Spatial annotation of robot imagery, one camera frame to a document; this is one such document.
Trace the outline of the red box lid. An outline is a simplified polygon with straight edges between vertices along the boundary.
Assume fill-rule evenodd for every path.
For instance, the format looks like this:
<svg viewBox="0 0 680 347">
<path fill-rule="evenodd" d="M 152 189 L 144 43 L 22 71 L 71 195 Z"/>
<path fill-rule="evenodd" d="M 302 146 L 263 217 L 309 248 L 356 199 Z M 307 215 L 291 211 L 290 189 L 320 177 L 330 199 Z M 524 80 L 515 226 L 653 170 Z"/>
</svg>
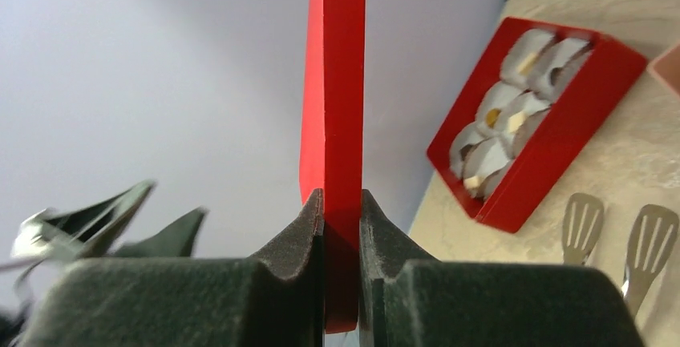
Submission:
<svg viewBox="0 0 680 347">
<path fill-rule="evenodd" d="M 355 329 L 366 0 L 309 0 L 299 185 L 323 192 L 325 331 Z"/>
</svg>

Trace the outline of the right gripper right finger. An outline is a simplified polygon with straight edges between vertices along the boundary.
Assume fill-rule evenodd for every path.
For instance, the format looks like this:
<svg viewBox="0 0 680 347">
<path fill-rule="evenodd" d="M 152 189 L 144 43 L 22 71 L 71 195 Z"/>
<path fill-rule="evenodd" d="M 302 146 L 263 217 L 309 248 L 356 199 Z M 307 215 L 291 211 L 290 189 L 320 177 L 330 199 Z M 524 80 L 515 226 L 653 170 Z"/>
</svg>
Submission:
<svg viewBox="0 0 680 347">
<path fill-rule="evenodd" d="M 369 191 L 359 225 L 360 339 L 368 346 L 640 346 L 610 279 L 558 264 L 434 258 Z"/>
</svg>

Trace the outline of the orange file organizer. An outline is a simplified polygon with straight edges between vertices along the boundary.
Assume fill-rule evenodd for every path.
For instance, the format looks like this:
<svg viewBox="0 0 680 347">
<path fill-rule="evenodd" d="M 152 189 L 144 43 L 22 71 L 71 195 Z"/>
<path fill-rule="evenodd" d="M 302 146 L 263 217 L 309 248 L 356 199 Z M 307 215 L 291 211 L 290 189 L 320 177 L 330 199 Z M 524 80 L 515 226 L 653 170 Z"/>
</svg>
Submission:
<svg viewBox="0 0 680 347">
<path fill-rule="evenodd" d="M 665 89 L 679 95 L 679 43 L 669 47 L 647 66 L 647 72 Z"/>
</svg>

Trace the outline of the caramel leaf chocolate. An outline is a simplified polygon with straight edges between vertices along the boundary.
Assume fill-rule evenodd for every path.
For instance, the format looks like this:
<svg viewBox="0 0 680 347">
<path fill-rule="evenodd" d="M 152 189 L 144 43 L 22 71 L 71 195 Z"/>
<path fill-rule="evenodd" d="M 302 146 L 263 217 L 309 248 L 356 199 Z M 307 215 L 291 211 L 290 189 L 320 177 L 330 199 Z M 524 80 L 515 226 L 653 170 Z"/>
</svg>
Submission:
<svg viewBox="0 0 680 347">
<path fill-rule="evenodd" d="M 496 125 L 500 112 L 501 109 L 499 108 L 492 108 L 487 112 L 487 114 L 484 117 L 484 122 L 489 128 L 493 128 Z"/>
</svg>

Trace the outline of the white diamond chocolate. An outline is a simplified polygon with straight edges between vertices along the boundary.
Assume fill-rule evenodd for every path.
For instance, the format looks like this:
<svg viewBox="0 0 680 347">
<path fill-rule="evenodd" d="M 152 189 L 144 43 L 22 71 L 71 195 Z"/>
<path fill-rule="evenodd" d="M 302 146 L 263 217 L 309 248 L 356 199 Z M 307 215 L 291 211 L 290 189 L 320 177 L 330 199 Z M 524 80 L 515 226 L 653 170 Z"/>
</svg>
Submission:
<svg viewBox="0 0 680 347">
<path fill-rule="evenodd" d="M 463 180 L 463 185 L 467 190 L 478 190 L 484 184 L 484 177 L 476 175 Z"/>
</svg>

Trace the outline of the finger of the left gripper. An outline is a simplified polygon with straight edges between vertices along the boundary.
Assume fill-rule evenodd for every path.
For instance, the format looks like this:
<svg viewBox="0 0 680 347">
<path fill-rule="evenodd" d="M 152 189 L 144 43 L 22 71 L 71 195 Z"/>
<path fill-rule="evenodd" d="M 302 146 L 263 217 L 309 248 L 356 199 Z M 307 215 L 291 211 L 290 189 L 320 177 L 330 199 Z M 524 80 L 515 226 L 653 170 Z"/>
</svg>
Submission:
<svg viewBox="0 0 680 347">
<path fill-rule="evenodd" d="M 58 212 L 46 208 L 20 225 L 11 256 L 78 260 L 104 255 L 131 223 L 156 182 L 141 181 L 86 208 Z"/>
<path fill-rule="evenodd" d="M 123 258 L 191 257 L 207 214 L 204 208 L 195 208 L 155 235 L 138 242 L 125 243 L 108 255 Z"/>
</svg>

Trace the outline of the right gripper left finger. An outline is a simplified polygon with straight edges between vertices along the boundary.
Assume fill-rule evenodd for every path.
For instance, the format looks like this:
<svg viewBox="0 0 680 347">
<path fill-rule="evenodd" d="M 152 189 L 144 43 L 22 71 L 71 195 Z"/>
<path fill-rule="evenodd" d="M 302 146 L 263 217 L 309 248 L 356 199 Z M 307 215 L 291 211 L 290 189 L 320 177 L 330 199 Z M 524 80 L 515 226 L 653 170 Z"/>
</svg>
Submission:
<svg viewBox="0 0 680 347">
<path fill-rule="evenodd" d="M 322 191 L 252 256 L 77 262 L 30 319 L 24 346 L 320 346 Z"/>
</svg>

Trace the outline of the metal tongs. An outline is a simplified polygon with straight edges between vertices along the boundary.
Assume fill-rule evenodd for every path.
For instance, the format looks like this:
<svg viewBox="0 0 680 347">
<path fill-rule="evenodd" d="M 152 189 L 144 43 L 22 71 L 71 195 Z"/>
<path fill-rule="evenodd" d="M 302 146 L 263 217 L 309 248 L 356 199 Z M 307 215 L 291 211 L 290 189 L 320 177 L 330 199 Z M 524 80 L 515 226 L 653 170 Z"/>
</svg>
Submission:
<svg viewBox="0 0 680 347">
<path fill-rule="evenodd" d="M 673 253 L 679 215 L 646 204 L 633 219 L 617 218 L 596 196 L 577 192 L 569 197 L 562 220 L 564 264 L 613 271 L 622 262 L 621 294 L 637 316 L 654 281 Z"/>
</svg>

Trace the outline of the red chocolate box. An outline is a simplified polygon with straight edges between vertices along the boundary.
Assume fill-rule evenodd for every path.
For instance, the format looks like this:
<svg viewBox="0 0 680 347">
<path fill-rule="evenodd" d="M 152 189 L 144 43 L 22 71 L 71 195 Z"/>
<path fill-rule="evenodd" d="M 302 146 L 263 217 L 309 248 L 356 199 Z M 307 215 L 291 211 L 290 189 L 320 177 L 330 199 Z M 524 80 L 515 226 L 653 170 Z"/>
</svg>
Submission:
<svg viewBox="0 0 680 347">
<path fill-rule="evenodd" d="M 540 56 L 528 76 L 516 66 Z M 581 149 L 637 82 L 646 57 L 595 30 L 505 18 L 498 26 L 427 156 L 472 220 L 517 232 Z M 484 122 L 501 109 L 493 128 Z M 514 134 L 511 115 L 528 118 Z M 463 180 L 484 177 L 478 190 Z"/>
</svg>

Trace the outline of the white chocolate piece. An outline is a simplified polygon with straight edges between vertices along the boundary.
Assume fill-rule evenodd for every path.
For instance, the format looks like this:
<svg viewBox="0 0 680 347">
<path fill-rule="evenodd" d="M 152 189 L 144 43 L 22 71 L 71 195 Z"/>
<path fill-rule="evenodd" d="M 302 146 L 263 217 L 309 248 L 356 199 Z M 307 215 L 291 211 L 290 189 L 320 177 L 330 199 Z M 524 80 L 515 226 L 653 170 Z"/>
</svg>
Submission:
<svg viewBox="0 0 680 347">
<path fill-rule="evenodd" d="M 529 54 L 525 55 L 525 57 L 521 59 L 518 65 L 516 66 L 517 73 L 524 77 L 528 76 L 539 56 L 540 53 L 536 51 L 530 52 Z"/>
</svg>

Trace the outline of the white square chocolate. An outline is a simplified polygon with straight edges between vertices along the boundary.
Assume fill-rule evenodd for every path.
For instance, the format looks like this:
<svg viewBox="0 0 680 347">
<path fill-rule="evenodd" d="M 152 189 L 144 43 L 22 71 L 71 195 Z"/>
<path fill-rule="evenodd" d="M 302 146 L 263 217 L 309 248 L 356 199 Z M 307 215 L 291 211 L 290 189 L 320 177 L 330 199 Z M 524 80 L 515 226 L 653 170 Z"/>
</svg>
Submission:
<svg viewBox="0 0 680 347">
<path fill-rule="evenodd" d="M 508 134 L 514 134 L 520 127 L 524 124 L 528 115 L 524 111 L 519 111 L 514 115 L 511 115 L 506 123 L 506 132 Z"/>
</svg>

